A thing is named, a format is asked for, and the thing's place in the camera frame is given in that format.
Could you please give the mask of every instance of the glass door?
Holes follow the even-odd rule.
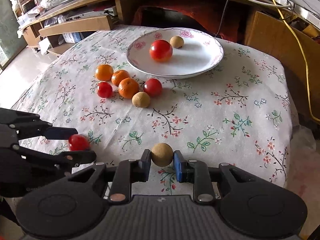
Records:
[[[2,70],[27,45],[24,38],[18,39],[17,30],[19,24],[11,6],[10,0],[0,0],[0,68]]]

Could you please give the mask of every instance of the cherry tomato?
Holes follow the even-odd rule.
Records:
[[[109,98],[112,95],[112,86],[107,82],[100,82],[97,85],[97,94],[101,98]]]
[[[143,85],[143,91],[151,97],[159,96],[162,92],[162,85],[156,78],[150,78]]]
[[[70,151],[84,151],[90,149],[90,144],[83,135],[74,134],[69,138],[69,148]]]
[[[165,40],[156,40],[151,44],[150,56],[158,62],[168,61],[172,56],[172,46]]]

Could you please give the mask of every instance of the yellow cable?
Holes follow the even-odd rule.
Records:
[[[279,8],[277,8],[277,10],[278,10],[278,12],[279,12],[279,14],[280,14],[280,16],[281,16],[281,19],[284,19],[283,14],[282,14],[282,12],[279,10]],[[304,61],[305,61],[305,63],[306,63],[306,75],[307,75],[307,91],[308,91],[309,111],[310,111],[311,117],[312,117],[314,120],[320,122],[320,119],[316,118],[316,117],[313,115],[312,109],[311,109],[310,86],[309,86],[309,68],[308,68],[308,62],[307,62],[306,55],[304,54],[302,45],[301,45],[301,43],[300,43],[300,41],[299,41],[299,38],[297,37],[296,33],[295,33],[295,32],[293,31],[293,29],[289,26],[289,24],[287,24],[287,22],[286,22],[285,20],[282,20],[282,21],[283,21],[284,24],[288,27],[288,29],[289,29],[290,32],[293,34],[293,36],[296,38],[296,40],[297,40],[297,42],[298,42],[298,45],[299,45],[299,47],[300,47],[300,50],[301,50],[301,52],[302,52],[303,59],[304,59]]]

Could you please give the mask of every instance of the floral tablecloth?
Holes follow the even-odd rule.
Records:
[[[136,108],[116,87],[112,98],[98,97],[94,73],[99,64],[127,70],[142,88],[151,76],[130,67],[125,52],[153,30],[122,25],[94,33],[54,61],[13,108],[40,114],[54,126],[77,128],[97,161],[108,166],[139,159],[144,149],[165,142],[186,159],[211,167],[228,162],[283,187],[292,119],[284,69],[269,55],[219,40],[225,54],[218,66],[185,80],[159,79],[163,94],[152,98],[149,108]],[[184,38],[192,38],[193,31],[186,32],[190,36]],[[45,138],[20,144],[52,155],[68,150],[67,141]],[[152,164],[149,181],[133,184],[132,193],[192,194],[192,185],[177,183],[172,166]]]

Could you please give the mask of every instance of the orange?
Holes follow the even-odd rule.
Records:
[[[126,70],[118,70],[116,72],[113,73],[112,77],[111,77],[111,82],[115,85],[115,86],[119,86],[120,82],[122,80],[124,80],[125,78],[130,77],[128,71]]]
[[[110,65],[100,65],[96,69],[95,76],[100,81],[109,81],[113,74],[113,68]]]
[[[139,84],[133,78],[125,78],[120,82],[118,91],[122,97],[132,99],[139,92]]]

